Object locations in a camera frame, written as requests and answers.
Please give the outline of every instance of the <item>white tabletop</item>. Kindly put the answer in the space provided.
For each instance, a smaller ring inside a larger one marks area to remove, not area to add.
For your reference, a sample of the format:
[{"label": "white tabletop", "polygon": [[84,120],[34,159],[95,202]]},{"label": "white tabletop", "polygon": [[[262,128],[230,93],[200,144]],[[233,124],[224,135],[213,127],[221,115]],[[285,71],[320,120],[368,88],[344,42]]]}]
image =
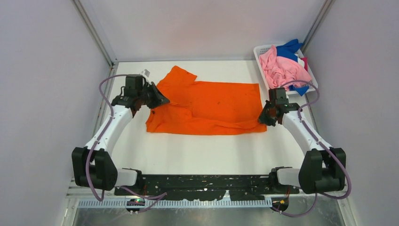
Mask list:
[{"label": "white tabletop", "polygon": [[[119,63],[117,74],[151,72],[157,84],[177,65],[198,81],[259,83],[261,99],[268,97],[256,61],[160,61]],[[120,92],[124,78],[116,78],[110,97]],[[305,104],[304,97],[290,102]],[[144,174],[268,174],[272,168],[300,168],[303,152],[282,125],[264,133],[235,136],[193,136],[146,132],[150,110],[143,106],[117,141],[112,159],[117,168],[133,168]],[[304,115],[310,120],[309,110]]]}]

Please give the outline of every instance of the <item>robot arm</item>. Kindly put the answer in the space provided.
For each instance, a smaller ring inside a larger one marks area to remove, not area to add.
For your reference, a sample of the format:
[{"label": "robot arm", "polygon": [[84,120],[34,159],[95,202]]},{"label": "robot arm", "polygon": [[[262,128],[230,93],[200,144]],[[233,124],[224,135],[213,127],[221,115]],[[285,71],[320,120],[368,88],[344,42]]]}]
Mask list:
[{"label": "robot arm", "polygon": [[169,103],[152,82],[148,83],[139,74],[127,75],[124,94],[112,101],[113,119],[104,122],[94,137],[84,146],[76,147],[72,152],[73,173],[78,186],[88,187],[85,164],[89,149],[97,142],[90,157],[89,172],[94,188],[106,191],[116,186],[132,186],[136,183],[139,171],[135,169],[116,169],[111,155],[120,134],[133,119],[142,105],[155,108]]},{"label": "robot arm", "polygon": [[284,88],[269,90],[270,101],[259,116],[259,122],[268,126],[282,124],[293,135],[305,154],[300,169],[279,167],[272,169],[270,176],[276,185],[300,187],[305,193],[340,191],[344,188],[345,175],[329,156],[325,147],[345,166],[346,155],[341,148],[333,148],[310,126],[302,115],[299,105],[289,103]]}]

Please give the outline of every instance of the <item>pink shirt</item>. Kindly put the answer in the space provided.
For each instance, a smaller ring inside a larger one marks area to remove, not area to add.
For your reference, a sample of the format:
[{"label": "pink shirt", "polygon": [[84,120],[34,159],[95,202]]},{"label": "pink shirt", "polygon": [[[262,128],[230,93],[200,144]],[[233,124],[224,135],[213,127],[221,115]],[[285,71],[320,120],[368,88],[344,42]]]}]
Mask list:
[{"label": "pink shirt", "polygon": [[[297,62],[283,56],[277,56],[275,46],[271,46],[269,51],[260,55],[259,61],[266,76],[267,84],[271,89],[280,87],[282,84],[292,80],[311,81],[309,73]],[[294,85],[295,87],[303,86],[301,82],[294,82],[286,85],[284,88],[288,90],[288,86],[290,85]]]}]

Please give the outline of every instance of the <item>laundry basket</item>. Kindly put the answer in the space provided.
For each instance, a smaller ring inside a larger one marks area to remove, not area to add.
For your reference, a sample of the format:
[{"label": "laundry basket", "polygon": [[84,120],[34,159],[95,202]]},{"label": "laundry basket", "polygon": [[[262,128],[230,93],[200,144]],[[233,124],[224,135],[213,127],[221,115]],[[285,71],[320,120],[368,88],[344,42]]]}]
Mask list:
[{"label": "laundry basket", "polygon": [[[265,84],[265,86],[266,86],[266,88],[268,90],[269,90],[269,85],[266,82],[266,77],[265,77],[264,72],[262,70],[261,62],[259,61],[259,55],[267,52],[268,50],[270,50],[270,48],[271,48],[271,45],[257,46],[257,47],[254,48],[254,54],[255,54],[256,62],[258,63],[258,67],[259,67],[259,70],[261,71],[263,82],[264,82],[264,84]],[[299,55],[300,58],[304,57],[300,49],[296,53]],[[312,78],[311,83],[315,87],[318,87],[316,79],[314,78],[314,75],[311,72],[311,68],[309,67],[309,65],[308,65],[308,73],[309,73],[309,75]],[[312,92],[312,91],[315,91],[315,89],[313,87],[309,87],[309,89],[306,92]],[[287,91],[286,94],[287,95],[299,95],[298,92],[296,92],[295,90],[294,91]]]}]

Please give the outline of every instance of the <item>orange shirt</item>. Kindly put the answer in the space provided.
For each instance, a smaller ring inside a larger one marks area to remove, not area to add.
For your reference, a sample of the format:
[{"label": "orange shirt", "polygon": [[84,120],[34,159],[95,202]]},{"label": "orange shirt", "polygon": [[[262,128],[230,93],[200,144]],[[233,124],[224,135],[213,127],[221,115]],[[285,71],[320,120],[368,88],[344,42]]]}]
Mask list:
[{"label": "orange shirt", "polygon": [[147,132],[236,135],[265,132],[259,85],[195,81],[196,75],[174,66],[157,88],[170,103],[151,110]]}]

